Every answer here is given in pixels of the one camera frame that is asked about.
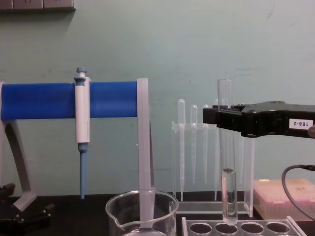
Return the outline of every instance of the blue foam pipe insulation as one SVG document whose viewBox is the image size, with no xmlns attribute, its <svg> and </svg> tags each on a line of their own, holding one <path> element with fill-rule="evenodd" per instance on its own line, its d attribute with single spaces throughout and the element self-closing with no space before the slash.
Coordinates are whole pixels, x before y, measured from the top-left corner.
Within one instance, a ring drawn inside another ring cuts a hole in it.
<svg viewBox="0 0 315 236">
<path fill-rule="evenodd" d="M 75 118 L 74 84 L 4 84 L 2 120 Z M 91 118 L 137 117 L 137 82 L 92 82 Z"/>
</svg>

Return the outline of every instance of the label on clamp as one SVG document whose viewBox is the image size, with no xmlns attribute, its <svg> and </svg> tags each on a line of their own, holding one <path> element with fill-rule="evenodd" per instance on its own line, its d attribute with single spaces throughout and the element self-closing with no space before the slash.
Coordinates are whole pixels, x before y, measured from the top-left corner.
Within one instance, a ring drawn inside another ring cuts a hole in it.
<svg viewBox="0 0 315 236">
<path fill-rule="evenodd" d="M 308 130 L 313 125 L 312 119 L 290 119 L 289 128 L 290 129 L 305 129 Z"/>
</svg>

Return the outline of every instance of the electrical outlet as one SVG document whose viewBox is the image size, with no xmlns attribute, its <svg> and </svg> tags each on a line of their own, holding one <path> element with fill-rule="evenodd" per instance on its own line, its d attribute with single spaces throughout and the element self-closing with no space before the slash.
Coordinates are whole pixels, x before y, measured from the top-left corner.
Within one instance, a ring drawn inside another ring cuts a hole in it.
<svg viewBox="0 0 315 236">
<path fill-rule="evenodd" d="M 73 0 L 44 0 L 44 8 L 74 8 Z"/>
<path fill-rule="evenodd" d="M 0 10 L 13 10 L 13 0 L 0 0 Z"/>
<path fill-rule="evenodd" d="M 43 0 L 13 0 L 14 10 L 43 9 Z"/>
</svg>

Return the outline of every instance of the glass test tube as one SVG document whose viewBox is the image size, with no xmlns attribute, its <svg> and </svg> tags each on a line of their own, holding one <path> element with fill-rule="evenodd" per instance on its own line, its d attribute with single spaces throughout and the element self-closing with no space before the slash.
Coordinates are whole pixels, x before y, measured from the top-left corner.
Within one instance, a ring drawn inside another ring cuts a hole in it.
<svg viewBox="0 0 315 236">
<path fill-rule="evenodd" d="M 218 80 L 219 110 L 232 105 L 232 80 Z M 222 211 L 223 220 L 228 225 L 237 223 L 237 189 L 235 173 L 235 153 L 233 131 L 219 129 Z"/>
</svg>

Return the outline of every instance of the black cable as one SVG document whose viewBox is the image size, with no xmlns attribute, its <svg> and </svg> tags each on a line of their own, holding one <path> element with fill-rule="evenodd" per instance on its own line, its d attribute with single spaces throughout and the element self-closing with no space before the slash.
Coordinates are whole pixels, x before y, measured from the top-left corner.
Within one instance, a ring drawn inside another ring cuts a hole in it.
<svg viewBox="0 0 315 236">
<path fill-rule="evenodd" d="M 288 168 L 286 168 L 283 173 L 282 173 L 282 176 L 281 176 L 281 181 L 282 181 L 282 186 L 283 186 L 283 189 L 284 189 L 284 192 L 285 194 L 287 195 L 287 197 L 289 198 L 289 200 L 292 202 L 293 205 L 295 205 L 295 207 L 300 211 L 302 212 L 303 214 L 305 214 L 308 218 L 312 219 L 312 220 L 315 220 L 315 217 L 309 215 L 306 211 L 304 211 L 299 205 L 298 203 L 292 198 L 292 196 L 290 195 L 289 193 L 289 190 L 287 189 L 287 186 L 286 186 L 286 183 L 285 183 L 285 176 L 286 176 L 286 173 L 288 173 L 290 170 L 292 169 L 298 169 L 298 168 L 301 168 L 301 169 L 305 169 L 305 170 L 309 170 L 309 171 L 315 171 L 315 166 L 313 165 L 294 165 L 294 166 L 289 166 Z"/>
</svg>

